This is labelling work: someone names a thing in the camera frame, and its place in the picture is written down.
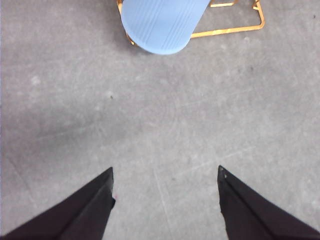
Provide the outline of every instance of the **metal base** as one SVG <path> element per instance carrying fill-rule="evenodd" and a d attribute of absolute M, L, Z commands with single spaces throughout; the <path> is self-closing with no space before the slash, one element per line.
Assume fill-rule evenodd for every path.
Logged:
<path fill-rule="evenodd" d="M 233 0 L 233 2 L 226 2 L 226 3 L 214 3 L 215 0 L 211 0 L 209 7 L 210 8 L 217 8 L 217 7 L 233 6 L 236 3 L 238 3 L 238 1 L 239 0 Z M 123 2 L 123 0 L 116 0 L 120 14 L 121 14 L 121 10 L 122 10 L 122 2 Z M 261 21 L 261 23 L 259 25 L 241 26 L 241 27 L 232 27 L 232 28 L 216 29 L 216 30 L 210 30 L 210 31 L 195 32 L 191 35 L 191 39 L 262 29 L 265 26 L 266 22 L 265 22 L 264 13 L 263 13 L 261 5 L 260 5 L 260 0 L 253 0 L 252 8 L 254 10 L 257 10 L 259 13 L 259 17 L 260 17 L 260 21 Z M 136 43 L 128 36 L 128 34 L 126 34 L 126 36 L 132 45 L 136 45 Z"/>

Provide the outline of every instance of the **gold metal frame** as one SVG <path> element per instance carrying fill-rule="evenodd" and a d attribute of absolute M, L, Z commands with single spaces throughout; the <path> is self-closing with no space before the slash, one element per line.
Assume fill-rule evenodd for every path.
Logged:
<path fill-rule="evenodd" d="M 209 6 L 210 8 L 218 8 L 218 7 L 228 7 L 233 6 L 238 3 L 239 0 L 233 0 L 232 2 L 226 3 L 214 3 L 215 0 L 211 0 Z M 119 13 L 121 14 L 122 10 L 122 2 L 123 0 L 116 0 Z M 194 32 L 191 35 L 191 39 L 200 38 L 200 37 L 207 37 L 207 36 L 215 36 L 215 35 L 222 35 L 222 34 L 231 34 L 231 33 L 239 33 L 239 32 L 246 32 L 246 31 L 254 31 L 262 29 L 266 22 L 265 16 L 261 8 L 260 0 L 253 0 L 252 8 L 257 10 L 259 13 L 261 23 L 259 25 L 252 25 L 252 26 L 241 26 L 241 27 L 232 27 L 232 28 L 225 28 L 225 29 L 216 29 L 210 31 L 202 31 L 202 32 Z M 136 43 L 126 34 L 127 38 L 129 39 L 132 45 L 136 45 Z"/>

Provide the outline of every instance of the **light blue stool seat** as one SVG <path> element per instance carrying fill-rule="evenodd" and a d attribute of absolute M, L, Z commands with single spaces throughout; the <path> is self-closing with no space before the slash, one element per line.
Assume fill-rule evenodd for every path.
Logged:
<path fill-rule="evenodd" d="M 121 21 L 144 50 L 174 54 L 189 42 L 210 0 L 123 0 Z"/>

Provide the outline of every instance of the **concrete floor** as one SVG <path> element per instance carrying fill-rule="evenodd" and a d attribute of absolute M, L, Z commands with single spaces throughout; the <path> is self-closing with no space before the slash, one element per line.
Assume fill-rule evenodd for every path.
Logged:
<path fill-rule="evenodd" d="M 250 0 L 199 29 L 257 22 Z M 1 1 L 1 230 L 114 167 L 104 239 L 226 240 L 218 164 L 320 229 L 320 2 L 158 56 L 115 0 Z"/>

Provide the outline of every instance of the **gray floor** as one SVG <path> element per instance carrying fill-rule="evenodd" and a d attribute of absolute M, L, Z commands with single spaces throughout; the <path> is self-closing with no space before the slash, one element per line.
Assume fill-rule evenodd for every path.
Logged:
<path fill-rule="evenodd" d="M 257 22 L 250 0 L 199 29 Z M 158 56 L 115 0 L 1 1 L 2 234 L 113 166 L 104 239 L 226 240 L 219 164 L 320 229 L 320 2 Z"/>

